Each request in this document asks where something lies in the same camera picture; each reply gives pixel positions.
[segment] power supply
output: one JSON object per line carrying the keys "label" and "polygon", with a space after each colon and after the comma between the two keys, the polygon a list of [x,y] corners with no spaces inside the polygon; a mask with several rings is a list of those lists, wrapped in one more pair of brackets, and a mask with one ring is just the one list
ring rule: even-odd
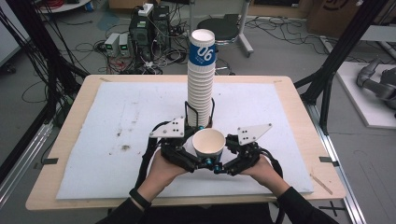
{"label": "power supply", "polygon": [[156,6],[152,15],[155,25],[157,45],[161,49],[171,47],[169,6]]}
{"label": "power supply", "polygon": [[120,34],[111,34],[105,42],[107,55],[109,57],[117,57],[120,52]]}
{"label": "power supply", "polygon": [[120,34],[120,54],[121,57],[131,57],[131,41],[128,39],[128,34]]}

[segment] cardboard box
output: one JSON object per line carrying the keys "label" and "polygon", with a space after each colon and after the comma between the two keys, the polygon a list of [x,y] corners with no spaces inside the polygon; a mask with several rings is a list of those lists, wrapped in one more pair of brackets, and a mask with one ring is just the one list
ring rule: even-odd
{"label": "cardboard box", "polygon": [[339,37],[352,21],[359,6],[357,1],[315,1],[306,21],[309,33]]}
{"label": "cardboard box", "polygon": [[108,0],[110,8],[135,8],[137,6],[143,6],[145,3],[150,3],[149,0]]}
{"label": "cardboard box", "polygon": [[299,4],[298,4],[298,9],[302,12],[310,12],[312,6],[314,5],[315,1],[312,0],[300,0]]}
{"label": "cardboard box", "polygon": [[378,14],[378,16],[375,18],[374,23],[378,24],[383,17],[387,14],[387,12],[390,10],[388,16],[384,19],[383,23],[388,23],[393,20],[393,18],[396,17],[396,7],[392,9],[393,1],[388,1],[387,4],[382,8],[381,12]]}

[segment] black pole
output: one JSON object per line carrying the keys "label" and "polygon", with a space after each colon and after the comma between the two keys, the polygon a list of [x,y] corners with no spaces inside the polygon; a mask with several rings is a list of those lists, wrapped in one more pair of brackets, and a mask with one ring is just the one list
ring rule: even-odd
{"label": "black pole", "polygon": [[320,69],[294,84],[299,88],[311,82],[306,92],[301,95],[302,100],[311,105],[314,105],[320,94],[325,91],[320,110],[320,127],[326,134],[332,79],[387,2],[388,0],[365,0]]}

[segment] white paper sheet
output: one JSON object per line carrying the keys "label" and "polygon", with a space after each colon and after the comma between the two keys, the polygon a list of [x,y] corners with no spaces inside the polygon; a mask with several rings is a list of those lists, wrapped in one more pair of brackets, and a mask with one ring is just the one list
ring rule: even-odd
{"label": "white paper sheet", "polygon": [[[285,179],[300,192],[313,186],[273,84],[215,83],[213,128],[272,123],[259,141],[279,160]],[[101,85],[66,165],[57,199],[125,198],[137,179],[149,133],[162,121],[184,116],[187,83]],[[186,144],[193,153],[191,143]],[[224,148],[222,161],[235,158]],[[178,177],[160,197],[269,193],[249,176],[208,170]]]}

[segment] electronic equipment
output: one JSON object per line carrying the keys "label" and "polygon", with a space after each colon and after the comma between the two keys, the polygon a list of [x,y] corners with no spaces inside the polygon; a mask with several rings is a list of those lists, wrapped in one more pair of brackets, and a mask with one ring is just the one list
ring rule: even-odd
{"label": "electronic equipment", "polygon": [[144,62],[152,61],[151,49],[154,49],[152,48],[154,29],[150,21],[150,16],[151,14],[148,17],[133,14],[129,26],[129,33],[134,47],[134,56],[137,60]]}
{"label": "electronic equipment", "polygon": [[156,6],[152,15],[157,45],[162,49],[171,47],[169,6]]}
{"label": "electronic equipment", "polygon": [[131,57],[132,45],[128,34],[120,34],[120,54],[121,57]]}
{"label": "electronic equipment", "polygon": [[297,7],[299,0],[254,0],[254,5]]}
{"label": "electronic equipment", "polygon": [[107,55],[117,57],[120,53],[120,34],[111,34],[105,42]]}

